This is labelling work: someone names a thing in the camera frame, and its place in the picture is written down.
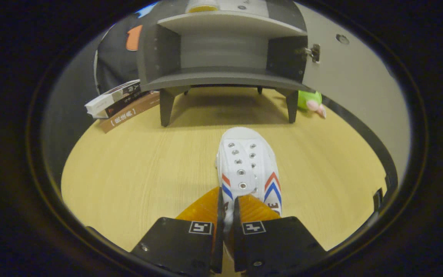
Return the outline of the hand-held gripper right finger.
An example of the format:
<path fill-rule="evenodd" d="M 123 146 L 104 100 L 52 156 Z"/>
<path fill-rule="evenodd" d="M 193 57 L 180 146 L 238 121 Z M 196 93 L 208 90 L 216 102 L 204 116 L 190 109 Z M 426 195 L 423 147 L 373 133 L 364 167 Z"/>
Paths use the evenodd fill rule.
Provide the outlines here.
<path fill-rule="evenodd" d="M 327 251 L 295 216 L 281 217 L 252 195 L 233 212 L 233 259 L 243 275 L 312 275 Z"/>

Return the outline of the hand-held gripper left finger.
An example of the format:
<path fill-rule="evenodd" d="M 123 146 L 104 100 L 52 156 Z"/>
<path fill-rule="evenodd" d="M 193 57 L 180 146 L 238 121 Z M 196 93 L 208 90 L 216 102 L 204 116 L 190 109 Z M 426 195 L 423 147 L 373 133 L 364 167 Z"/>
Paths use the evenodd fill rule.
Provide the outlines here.
<path fill-rule="evenodd" d="M 216 275 L 223 268 L 223 196 L 214 188 L 176 218 L 159 218 L 131 251 L 172 275 Z"/>

